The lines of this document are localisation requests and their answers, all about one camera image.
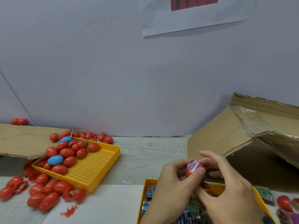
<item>blue plastic egg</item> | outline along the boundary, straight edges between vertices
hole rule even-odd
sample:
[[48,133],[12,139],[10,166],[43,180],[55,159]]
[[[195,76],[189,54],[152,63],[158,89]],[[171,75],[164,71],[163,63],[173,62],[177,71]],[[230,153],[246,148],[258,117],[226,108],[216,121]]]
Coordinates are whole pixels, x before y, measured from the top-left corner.
[[63,157],[60,155],[52,156],[48,159],[48,164],[53,166],[61,164],[62,162],[63,162]]
[[68,142],[68,143],[70,143],[71,141],[72,141],[73,139],[71,138],[71,137],[64,137],[64,138],[62,138],[58,143],[60,143],[60,142]]

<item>cardboard box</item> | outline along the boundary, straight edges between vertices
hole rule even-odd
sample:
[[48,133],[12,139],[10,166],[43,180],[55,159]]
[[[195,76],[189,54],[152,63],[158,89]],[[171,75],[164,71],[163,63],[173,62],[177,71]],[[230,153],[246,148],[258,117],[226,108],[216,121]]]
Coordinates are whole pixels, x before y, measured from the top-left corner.
[[230,105],[189,138],[188,159],[201,159],[198,150],[224,155],[253,185],[299,191],[299,107],[234,93]]
[[63,131],[71,130],[0,124],[0,155],[27,159],[42,157],[48,147],[56,147],[58,144],[50,141],[50,134],[61,134]]

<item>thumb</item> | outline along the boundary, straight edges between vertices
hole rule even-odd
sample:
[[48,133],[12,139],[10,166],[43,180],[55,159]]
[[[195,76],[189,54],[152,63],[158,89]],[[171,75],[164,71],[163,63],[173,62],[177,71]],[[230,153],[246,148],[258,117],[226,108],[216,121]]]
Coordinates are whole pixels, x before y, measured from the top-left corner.
[[186,184],[186,190],[188,190],[190,193],[194,191],[194,189],[200,184],[202,181],[204,174],[206,173],[206,170],[203,167],[197,168],[190,174],[189,177],[187,177],[184,182]]

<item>hand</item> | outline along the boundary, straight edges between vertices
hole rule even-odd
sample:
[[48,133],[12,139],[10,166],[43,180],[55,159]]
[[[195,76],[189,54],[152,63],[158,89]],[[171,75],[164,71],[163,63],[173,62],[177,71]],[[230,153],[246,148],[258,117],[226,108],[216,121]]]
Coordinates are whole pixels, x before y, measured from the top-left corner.
[[163,167],[152,201],[140,224],[170,224],[185,211],[191,194],[205,174],[205,169],[200,167],[186,178],[188,163],[188,160],[179,159]]
[[223,156],[211,151],[200,151],[199,160],[206,169],[220,170],[210,172],[212,177],[223,177],[225,190],[219,197],[212,197],[200,186],[196,195],[207,209],[214,224],[262,224],[261,211],[254,197],[252,185],[242,177]]

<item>yellow plastic tray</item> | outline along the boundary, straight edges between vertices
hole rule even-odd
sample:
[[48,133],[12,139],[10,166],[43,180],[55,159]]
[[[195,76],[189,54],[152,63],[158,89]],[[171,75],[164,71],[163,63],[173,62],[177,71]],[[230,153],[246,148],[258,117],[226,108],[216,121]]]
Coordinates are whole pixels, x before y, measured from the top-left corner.
[[90,143],[96,143],[101,147],[101,149],[93,153],[88,151],[84,158],[77,158],[77,162],[72,167],[69,167],[69,172],[66,175],[60,175],[35,165],[40,160],[46,159],[47,156],[39,158],[32,164],[32,166],[36,170],[46,173],[52,178],[61,181],[67,181],[73,186],[77,188],[83,188],[91,193],[95,190],[108,170],[121,155],[121,149],[119,146],[115,145],[109,145],[80,138],[75,139],[78,139],[78,141],[85,141],[87,145]]
[[[142,196],[141,196],[141,202],[140,202],[140,207],[139,207],[139,213],[138,213],[138,218],[137,218],[137,224],[140,224],[142,215],[142,205],[144,201],[150,201],[145,197],[145,187],[146,186],[154,186],[157,184],[158,179],[146,179],[144,181],[144,186],[143,186],[143,191],[142,191]],[[212,194],[219,196],[220,194],[222,194],[225,190],[225,185],[224,184],[211,184],[211,189],[209,189],[208,191],[210,191]],[[260,209],[262,212],[264,212],[265,214],[269,215],[273,221],[275,221],[275,219],[273,218],[272,214],[270,213],[270,211],[268,210],[266,204],[264,203],[263,199],[261,198],[260,194],[257,192],[256,188],[253,187],[253,191],[254,191],[254,196],[255,199],[257,201],[257,204],[259,205]]]

